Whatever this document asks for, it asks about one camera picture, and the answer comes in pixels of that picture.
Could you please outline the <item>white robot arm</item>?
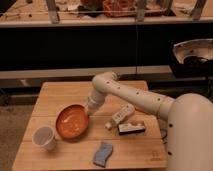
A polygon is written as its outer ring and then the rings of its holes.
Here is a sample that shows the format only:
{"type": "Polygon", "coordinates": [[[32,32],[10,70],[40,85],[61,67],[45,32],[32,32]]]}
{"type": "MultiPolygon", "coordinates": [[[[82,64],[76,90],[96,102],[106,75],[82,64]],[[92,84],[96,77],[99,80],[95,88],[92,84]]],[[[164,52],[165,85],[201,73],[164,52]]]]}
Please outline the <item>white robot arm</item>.
{"type": "Polygon", "coordinates": [[[213,103],[206,97],[187,93],[174,99],[137,89],[105,72],[92,79],[87,113],[95,113],[108,94],[119,97],[144,112],[167,122],[166,171],[213,171],[213,103]]]}

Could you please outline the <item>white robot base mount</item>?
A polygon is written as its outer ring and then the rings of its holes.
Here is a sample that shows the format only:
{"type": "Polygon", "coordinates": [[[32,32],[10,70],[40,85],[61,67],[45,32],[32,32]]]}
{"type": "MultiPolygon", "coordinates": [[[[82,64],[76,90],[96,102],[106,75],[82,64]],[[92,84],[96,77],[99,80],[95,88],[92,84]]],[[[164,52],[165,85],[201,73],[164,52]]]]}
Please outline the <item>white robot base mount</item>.
{"type": "Polygon", "coordinates": [[[213,59],[213,38],[193,39],[173,45],[173,54],[180,64],[190,56],[213,59]]]}

